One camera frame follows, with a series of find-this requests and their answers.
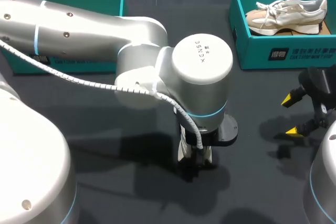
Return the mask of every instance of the black table surface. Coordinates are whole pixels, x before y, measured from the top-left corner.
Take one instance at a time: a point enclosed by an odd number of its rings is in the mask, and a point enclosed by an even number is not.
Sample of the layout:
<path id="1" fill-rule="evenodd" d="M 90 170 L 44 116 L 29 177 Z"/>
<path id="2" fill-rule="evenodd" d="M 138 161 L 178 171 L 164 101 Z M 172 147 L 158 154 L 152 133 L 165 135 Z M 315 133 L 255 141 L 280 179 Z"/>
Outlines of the black table surface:
<path id="1" fill-rule="evenodd" d="M 113 92 L 52 76 L 13 76 L 0 57 L 0 70 L 21 99 L 55 123 L 69 143 L 80 224 L 307 223 L 302 193 L 324 131 L 304 140 L 279 134 L 312 117 L 309 98 L 290 109 L 280 105 L 297 87 L 300 70 L 242 71 L 225 6 L 134 7 L 130 15 L 161 21 L 170 46 L 196 33 L 230 45 L 234 66 L 227 109 L 239 136 L 234 145 L 213 149 L 216 169 L 186 182 L 176 170 L 179 133 L 169 104 L 130 110 Z M 112 74 L 81 78 L 114 83 Z"/>

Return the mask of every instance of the screw hole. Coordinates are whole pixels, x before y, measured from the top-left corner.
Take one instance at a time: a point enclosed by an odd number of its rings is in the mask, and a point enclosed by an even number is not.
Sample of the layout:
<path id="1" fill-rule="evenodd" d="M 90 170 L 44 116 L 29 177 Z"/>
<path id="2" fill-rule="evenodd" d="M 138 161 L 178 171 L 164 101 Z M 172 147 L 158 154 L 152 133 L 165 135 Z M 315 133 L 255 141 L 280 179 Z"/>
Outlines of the screw hole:
<path id="1" fill-rule="evenodd" d="M 29 200 L 25 199 L 24 201 L 22 201 L 22 207 L 23 209 L 29 211 L 31 210 L 31 203 Z"/>

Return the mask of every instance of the teal cardboard box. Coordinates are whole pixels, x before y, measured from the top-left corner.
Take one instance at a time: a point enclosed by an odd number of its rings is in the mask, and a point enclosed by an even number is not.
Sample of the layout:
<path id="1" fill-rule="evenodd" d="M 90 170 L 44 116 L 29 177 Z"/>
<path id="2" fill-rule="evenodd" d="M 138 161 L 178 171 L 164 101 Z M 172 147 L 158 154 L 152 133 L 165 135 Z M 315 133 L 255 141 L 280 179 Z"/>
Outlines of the teal cardboard box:
<path id="1" fill-rule="evenodd" d="M 276 0 L 231 0 L 229 21 L 242 69 L 329 67 L 336 63 L 336 0 L 328 1 L 324 20 L 329 35 L 252 36 L 245 14 L 256 2 Z"/>
<path id="2" fill-rule="evenodd" d="M 103 13 L 112 16 L 126 15 L 126 6 L 124 0 L 46 0 L 58 4 L 69 5 L 76 8 L 82 8 L 97 13 Z M 18 57 L 2 50 L 9 65 L 15 74 L 36 74 L 45 73 L 44 71 L 24 62 Z M 116 63 L 113 62 L 90 62 L 76 60 L 62 60 L 55 57 L 46 58 L 44 56 L 32 56 L 40 62 L 48 62 L 48 65 L 62 72 L 67 73 L 97 73 L 97 72 L 115 72 Z"/>

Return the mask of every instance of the white cable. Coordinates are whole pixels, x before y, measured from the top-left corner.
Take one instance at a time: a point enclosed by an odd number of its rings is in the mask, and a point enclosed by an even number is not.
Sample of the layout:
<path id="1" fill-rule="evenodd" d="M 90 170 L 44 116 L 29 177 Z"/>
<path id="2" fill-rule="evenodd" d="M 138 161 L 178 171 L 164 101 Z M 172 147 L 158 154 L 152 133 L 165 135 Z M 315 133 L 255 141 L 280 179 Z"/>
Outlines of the white cable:
<path id="1" fill-rule="evenodd" d="M 137 93 L 137 94 L 143 94 L 143 95 L 151 95 L 156 98 L 160 98 L 161 100 L 164 100 L 171 105 L 173 105 L 177 111 L 180 112 L 180 114 L 187 120 L 189 125 L 192 127 L 194 133 L 196 134 L 196 139 L 197 139 L 197 148 L 203 149 L 203 144 L 202 144 L 202 136 L 201 133 L 195 124 L 195 122 L 192 120 L 192 118 L 185 112 L 185 110 L 172 98 L 166 96 L 165 94 L 158 93 L 158 92 L 150 92 L 148 90 L 142 90 L 142 89 L 133 89 L 133 88 L 125 88 L 125 87 L 120 87 L 120 86 L 115 86 L 115 85 L 110 85 L 110 84 L 102 84 L 102 83 L 97 83 L 97 82 L 92 82 L 92 81 L 85 81 L 78 79 L 73 76 L 69 76 L 65 73 L 62 73 L 56 69 L 53 69 L 51 67 L 48 67 L 31 57 L 26 56 L 22 52 L 16 50 L 14 47 L 8 45 L 7 43 L 3 42 L 0 40 L 0 46 L 6 49 L 8 52 L 16 55 L 17 57 L 29 62 L 30 64 L 34 65 L 35 67 L 42 69 L 48 73 L 53 74 L 54 76 L 60 77 L 64 80 L 70 81 L 75 84 L 80 84 L 83 86 L 88 86 L 88 87 L 93 87 L 93 88 L 98 88 L 98 89 L 107 89 L 107 90 L 112 90 L 112 91 L 121 91 L 121 92 L 128 92 L 128 93 Z"/>

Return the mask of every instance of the cylindrical joint cap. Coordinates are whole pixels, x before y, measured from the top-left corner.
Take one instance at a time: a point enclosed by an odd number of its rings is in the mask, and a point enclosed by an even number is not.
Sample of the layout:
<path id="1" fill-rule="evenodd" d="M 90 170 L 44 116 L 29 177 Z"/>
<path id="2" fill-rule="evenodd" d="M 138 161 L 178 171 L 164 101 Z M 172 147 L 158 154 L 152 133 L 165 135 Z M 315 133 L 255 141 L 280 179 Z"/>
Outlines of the cylindrical joint cap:
<path id="1" fill-rule="evenodd" d="M 173 68 L 192 84 L 216 83 L 231 71 L 233 56 L 222 39 L 210 34 L 195 34 L 181 40 L 173 51 Z"/>

